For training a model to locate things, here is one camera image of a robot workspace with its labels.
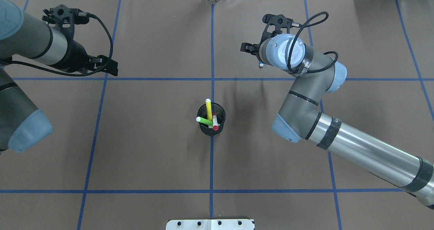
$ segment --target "white metal plate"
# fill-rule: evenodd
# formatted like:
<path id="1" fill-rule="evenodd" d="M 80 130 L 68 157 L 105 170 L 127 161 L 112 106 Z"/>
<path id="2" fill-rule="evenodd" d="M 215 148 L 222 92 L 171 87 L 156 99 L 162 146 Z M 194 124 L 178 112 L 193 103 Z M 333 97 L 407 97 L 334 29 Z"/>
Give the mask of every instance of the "white metal plate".
<path id="1" fill-rule="evenodd" d="M 166 230 L 255 230 L 255 220 L 253 219 L 170 220 L 166 224 Z"/>

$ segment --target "red marker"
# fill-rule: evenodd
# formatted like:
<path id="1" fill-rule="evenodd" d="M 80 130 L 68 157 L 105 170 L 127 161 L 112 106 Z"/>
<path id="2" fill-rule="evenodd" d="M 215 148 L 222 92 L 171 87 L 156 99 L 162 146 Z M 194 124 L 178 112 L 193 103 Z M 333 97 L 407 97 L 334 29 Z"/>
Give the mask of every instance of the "red marker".
<path id="1" fill-rule="evenodd" d="M 213 130 L 214 131 L 218 130 L 217 116 L 215 113 L 213 114 Z"/>

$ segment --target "mesh pen holder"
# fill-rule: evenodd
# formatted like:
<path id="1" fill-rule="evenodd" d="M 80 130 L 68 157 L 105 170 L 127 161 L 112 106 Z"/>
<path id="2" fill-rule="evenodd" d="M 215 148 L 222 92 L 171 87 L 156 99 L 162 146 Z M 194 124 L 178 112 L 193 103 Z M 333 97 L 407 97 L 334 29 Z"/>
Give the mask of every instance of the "mesh pen holder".
<path id="1" fill-rule="evenodd" d="M 218 127 L 217 131 L 214 131 L 212 128 L 208 128 L 208 125 L 199 123 L 200 130 L 208 136 L 214 136 L 221 133 L 221 131 L 223 130 L 224 121 L 226 120 L 226 111 L 224 111 L 221 105 L 211 102 L 211 110 L 212 113 L 217 114 L 217 123 L 219 123 L 220 126 Z M 199 110 L 197 111 L 197 116 L 207 119 L 205 104 L 199 108 Z"/>

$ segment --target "blue tape line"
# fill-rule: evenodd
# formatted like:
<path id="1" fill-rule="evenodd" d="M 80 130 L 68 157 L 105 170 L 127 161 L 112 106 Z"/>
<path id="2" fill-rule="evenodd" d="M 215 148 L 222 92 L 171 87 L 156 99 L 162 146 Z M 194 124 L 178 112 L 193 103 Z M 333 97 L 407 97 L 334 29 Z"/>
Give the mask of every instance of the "blue tape line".
<path id="1" fill-rule="evenodd" d="M 214 102 L 214 4 L 211 4 L 211 100 Z"/>
<path id="2" fill-rule="evenodd" d="M 77 223 L 77 230 L 81 229 L 81 222 L 83 220 L 83 212 L 84 212 L 84 205 L 86 203 L 86 196 L 87 196 L 87 194 L 86 194 L 86 191 L 85 191 L 83 193 L 83 197 L 82 197 L 82 204 L 81 204 L 81 207 L 80 207 L 80 215 L 79 215 L 79 221 Z"/>
<path id="3" fill-rule="evenodd" d="M 329 167 L 330 167 L 330 177 L 332 178 L 332 186 L 333 186 L 333 197 L 335 198 L 335 208 L 336 208 L 336 216 L 338 218 L 338 228 L 342 230 L 342 222 L 341 222 L 341 211 L 339 209 L 339 201 L 338 201 L 338 193 L 336 192 L 336 181 L 335 181 L 335 172 L 333 170 L 333 161 L 332 155 L 329 154 Z"/>
<path id="4" fill-rule="evenodd" d="M 88 167 L 87 167 L 86 181 L 84 184 L 84 192 L 83 192 L 82 204 L 80 207 L 80 215 L 79 215 L 79 221 L 77 224 L 77 230 L 80 230 L 81 222 L 83 219 L 84 206 L 86 203 L 87 189 L 89 186 L 90 171 L 92 169 L 93 154 L 95 152 L 95 145 L 96 145 L 96 139 L 97 139 L 97 135 L 98 135 L 99 121 L 101 119 L 102 104 L 104 102 L 104 95 L 105 95 L 106 86 L 107 86 L 107 80 L 104 80 L 104 84 L 102 85 L 101 99 L 99 100 L 99 109 L 98 109 L 98 116 L 96 117 L 95 131 L 93 133 L 92 149 L 90 151 L 89 163 L 88 163 Z"/>
<path id="5" fill-rule="evenodd" d="M 418 78 L 357 78 L 348 77 L 346 81 L 419 81 Z"/>
<path id="6" fill-rule="evenodd" d="M 84 190 L 0 189 L 0 193 L 83 193 Z"/>
<path id="7" fill-rule="evenodd" d="M 186 190 L 87 190 L 87 193 L 100 194 L 100 193 L 142 193 L 142 194 L 164 194 L 164 193 L 209 193 L 208 189 L 186 189 Z"/>
<path id="8" fill-rule="evenodd" d="M 428 97 L 427 90 L 425 89 L 425 84 L 423 84 L 422 75 L 420 74 L 419 66 L 417 65 L 416 57 L 414 56 L 414 53 L 413 53 L 413 48 L 411 47 L 410 40 L 408 39 L 406 26 L 404 26 L 404 21 L 402 19 L 401 10 L 399 8 L 398 0 L 395 0 L 395 3 L 396 3 L 396 8 L 398 10 L 399 20 L 401 21 L 402 30 L 404 32 L 404 36 L 406 37 L 408 49 L 410 50 L 411 58 L 413 59 L 414 67 L 416 68 L 417 76 L 419 77 L 420 85 L 422 86 L 423 94 L 425 95 L 425 100 L 427 101 L 428 109 L 430 110 L 430 113 L 431 113 L 431 119 L 434 121 L 434 111 L 433 111 L 433 108 L 431 106 L 431 102 L 430 102 L 430 99 Z"/>
<path id="9" fill-rule="evenodd" d="M 115 18 L 115 26 L 113 26 L 113 43 L 115 43 L 115 38 L 116 38 L 116 29 L 118 28 L 118 20 L 119 20 L 119 11 L 121 10 L 121 3 L 122 0 L 118 1 L 118 10 L 116 11 L 116 18 Z"/>
<path id="10" fill-rule="evenodd" d="M 403 192 L 400 188 L 349 188 L 349 189 L 180 189 L 180 190 L 87 190 L 86 194 L 165 194 L 165 193 L 378 193 Z M 0 193 L 84 193 L 85 190 L 3 189 Z"/>
<path id="11" fill-rule="evenodd" d="M 24 8 L 23 8 L 23 11 L 26 11 L 26 9 L 27 9 L 27 6 L 28 6 L 28 2 L 29 2 L 30 0 L 26 0 L 26 4 L 24 4 Z"/>
<path id="12" fill-rule="evenodd" d="M 13 77 L 14 80 L 105 80 L 105 77 Z M 209 77 L 107 77 L 107 80 L 118 81 L 212 81 Z M 215 77 L 214 81 L 294 81 L 295 78 L 280 77 Z M 349 77 L 347 81 L 420 81 L 419 78 L 358 78 Z M 434 81 L 434 78 L 422 78 L 423 81 Z"/>
<path id="13" fill-rule="evenodd" d="M 319 101 L 319 108 L 321 109 L 321 113 L 324 113 L 324 105 L 322 104 L 322 100 Z"/>
<path id="14" fill-rule="evenodd" d="M 122 2 L 122 0 L 118 1 L 118 9 L 116 11 L 115 25 L 113 26 L 113 37 L 112 37 L 113 43 L 115 43 L 116 29 L 117 29 L 117 26 L 118 26 L 118 19 L 119 19 L 119 11 L 121 9 L 121 2 Z M 87 196 L 87 189 L 88 189 L 88 185 L 89 185 L 90 172 L 91 172 L 91 169 L 92 169 L 93 154 L 95 152 L 96 139 L 97 139 L 97 136 L 98 136 L 98 129 L 99 129 L 99 121 L 101 119 L 102 104 L 104 103 L 105 88 L 107 86 L 107 77 L 108 77 L 108 74 L 106 73 L 105 76 L 104 76 L 104 84 L 102 85 L 101 99 L 99 100 L 98 115 L 96 117 L 95 132 L 93 134 L 92 148 L 91 148 L 91 151 L 90 151 L 89 164 L 88 164 L 88 168 L 87 168 L 86 181 L 85 181 L 85 185 L 84 185 L 84 193 L 83 193 L 83 198 L 82 198 L 82 204 L 81 204 L 81 207 L 80 207 L 79 220 L 78 220 L 78 223 L 77 223 L 77 230 L 81 229 L 81 223 L 82 223 L 82 219 L 83 219 L 84 207 L 85 207 L 85 204 L 86 204 L 86 196 Z"/>
<path id="15" fill-rule="evenodd" d="M 332 189 L 220 189 L 214 193 L 332 193 Z"/>
<path id="16" fill-rule="evenodd" d="M 379 193 L 379 192 L 403 192 L 400 188 L 347 188 L 336 189 L 337 193 Z"/>
<path id="17" fill-rule="evenodd" d="M 211 4 L 211 100 L 214 101 L 214 4 Z M 214 137 L 210 137 L 210 219 L 213 218 Z"/>

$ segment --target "black cable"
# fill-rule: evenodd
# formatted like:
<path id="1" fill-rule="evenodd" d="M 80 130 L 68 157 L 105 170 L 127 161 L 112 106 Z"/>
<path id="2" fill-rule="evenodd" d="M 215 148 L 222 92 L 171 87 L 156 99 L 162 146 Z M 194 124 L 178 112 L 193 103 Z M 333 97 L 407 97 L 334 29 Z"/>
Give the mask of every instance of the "black cable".
<path id="1" fill-rule="evenodd" d="M 317 17 L 319 17 L 321 15 L 325 15 L 324 19 L 319 20 L 319 21 L 317 21 L 315 23 L 309 24 L 313 19 L 315 19 L 315 18 L 317 18 Z M 293 43 L 291 44 L 290 52 L 289 52 L 289 55 L 288 55 L 287 68 L 289 70 L 291 69 L 291 56 L 293 54 L 294 46 L 296 44 L 296 41 L 297 41 L 299 35 L 303 31 L 303 29 L 306 28 L 306 27 L 311 27 L 311 26 L 316 26 L 318 24 L 321 24 L 324 21 L 326 21 L 327 18 L 329 18 L 328 12 L 319 12 L 318 14 L 313 15 L 308 20 L 306 20 L 305 23 L 303 23 L 301 26 L 299 26 L 300 29 L 298 30 L 297 34 L 295 35 L 295 37 L 293 39 Z M 317 73 L 317 72 L 321 72 L 321 71 L 326 71 L 326 70 L 328 70 L 330 67 L 332 67 L 338 61 L 338 53 L 337 52 L 335 52 L 335 51 L 329 51 L 329 52 L 325 52 L 324 54 L 335 54 L 335 59 L 329 65 L 327 65 L 326 67 L 318 69 L 318 70 L 314 70 L 314 71 L 307 71 L 307 73 Z"/>
<path id="2" fill-rule="evenodd" d="M 13 61 L 11 61 L 9 63 L 10 64 L 25 65 L 25 66 L 29 66 L 29 67 L 32 67 L 32 68 L 36 68 L 36 69 L 42 70 L 42 71 L 48 71 L 48 72 L 51 72 L 51 73 L 54 73 L 54 74 L 59 74 L 59 75 L 68 76 L 68 77 L 85 77 L 85 76 L 90 76 L 92 74 L 95 74 L 97 72 L 102 71 L 102 69 L 104 69 L 104 67 L 107 65 L 107 63 L 110 62 L 110 60 L 112 60 L 112 55 L 113 55 L 113 40 L 112 40 L 112 37 L 110 35 L 110 32 L 108 31 L 107 27 L 105 27 L 104 23 L 102 23 L 102 20 L 100 18 L 98 18 L 96 15 L 93 15 L 93 14 L 90 14 L 90 13 L 87 13 L 87 16 L 89 18 L 94 18 L 97 21 L 99 21 L 99 23 L 104 28 L 104 31 L 105 31 L 105 33 L 108 36 L 108 40 L 110 41 L 110 54 L 108 55 L 108 60 L 100 68 L 96 69 L 95 71 L 86 73 L 86 74 L 70 74 L 70 73 L 64 73 L 64 72 L 60 72 L 60 71 L 54 71 L 52 69 L 47 69 L 47 68 L 40 67 L 40 66 L 37 66 L 37 65 L 34 65 L 34 64 L 30 64 L 30 63 L 27 63 L 27 62 L 21 62 L 21 61 L 14 61 L 13 60 Z"/>

